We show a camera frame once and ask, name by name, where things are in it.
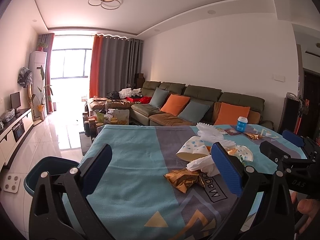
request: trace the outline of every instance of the blue tablecloth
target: blue tablecloth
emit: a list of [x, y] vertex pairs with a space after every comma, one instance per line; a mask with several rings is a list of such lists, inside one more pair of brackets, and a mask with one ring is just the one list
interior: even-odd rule
[[[230, 128], [228, 125], [217, 127]], [[259, 151], [264, 140], [294, 158], [304, 158], [301, 149], [274, 131], [259, 125], [247, 125], [246, 130], [262, 133], [265, 137], [261, 140], [251, 140], [244, 135], [224, 137], [253, 152], [253, 162], [247, 165], [258, 172], [272, 174], [276, 170], [276, 164]], [[207, 180], [216, 190], [213, 194], [198, 185], [183, 194], [163, 176], [186, 166], [187, 162], [175, 154], [197, 131], [195, 126], [106, 125], [102, 129], [81, 164], [94, 156], [102, 144], [108, 143], [112, 147], [111, 163], [87, 200], [115, 239], [182, 240], [191, 237], [197, 240], [219, 227], [236, 201], [221, 175]], [[257, 195], [250, 214], [257, 211], [261, 196]], [[64, 197], [63, 200], [72, 224], [80, 230], [68, 199]]]

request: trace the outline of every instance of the computer monitor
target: computer monitor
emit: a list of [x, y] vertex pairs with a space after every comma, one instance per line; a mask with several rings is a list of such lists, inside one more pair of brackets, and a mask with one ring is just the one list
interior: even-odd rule
[[17, 110], [17, 108], [19, 108], [21, 106], [20, 92], [16, 92], [14, 94], [11, 94], [10, 99], [11, 99], [11, 107], [14, 108], [16, 114], [19, 113], [20, 111]]

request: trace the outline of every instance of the doorway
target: doorway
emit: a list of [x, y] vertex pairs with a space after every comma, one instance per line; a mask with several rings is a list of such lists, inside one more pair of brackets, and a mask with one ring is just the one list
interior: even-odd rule
[[303, 99], [309, 100], [308, 114], [301, 119], [298, 135], [315, 139], [319, 132], [320, 116], [320, 73], [304, 70]]

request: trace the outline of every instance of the gold foil wrapper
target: gold foil wrapper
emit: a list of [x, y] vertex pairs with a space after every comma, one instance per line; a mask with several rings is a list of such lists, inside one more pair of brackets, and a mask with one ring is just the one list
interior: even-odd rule
[[235, 155], [237, 152], [238, 152], [238, 150], [237, 150], [236, 148], [227, 151], [227, 153], [228, 153], [229, 155]]
[[248, 136], [248, 137], [249, 137], [250, 139], [252, 139], [252, 140], [259, 140], [259, 139], [262, 138], [261, 135], [255, 134], [255, 133], [251, 133], [251, 132], [244, 132], [244, 134], [245, 134], [246, 136]]
[[197, 171], [188, 171], [186, 168], [182, 170], [173, 170], [164, 175], [164, 177], [179, 191], [186, 193], [187, 189], [197, 183], [204, 187], [204, 183]]

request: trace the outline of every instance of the window frame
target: window frame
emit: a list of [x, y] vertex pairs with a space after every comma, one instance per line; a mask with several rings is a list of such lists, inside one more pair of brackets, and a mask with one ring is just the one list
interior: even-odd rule
[[84, 51], [85, 51], [85, 52], [84, 52], [84, 60], [83, 60], [83, 75], [82, 75], [82, 76], [74, 76], [74, 77], [64, 77], [64, 76], [63, 76], [63, 75], [64, 75], [64, 62], [65, 62], [65, 58], [66, 58], [66, 56], [65, 56], [64, 59], [63, 59], [62, 77], [50, 78], [50, 79], [88, 78], [89, 76], [85, 76], [85, 75], [84, 75], [85, 60], [86, 60], [86, 58], [87, 58], [87, 51], [88, 51], [88, 50], [91, 50], [91, 51], [92, 51], [92, 49], [53, 49], [52, 51], [62, 51], [62, 50], [64, 50], [64, 51], [66, 51], [66, 50], [84, 50]]

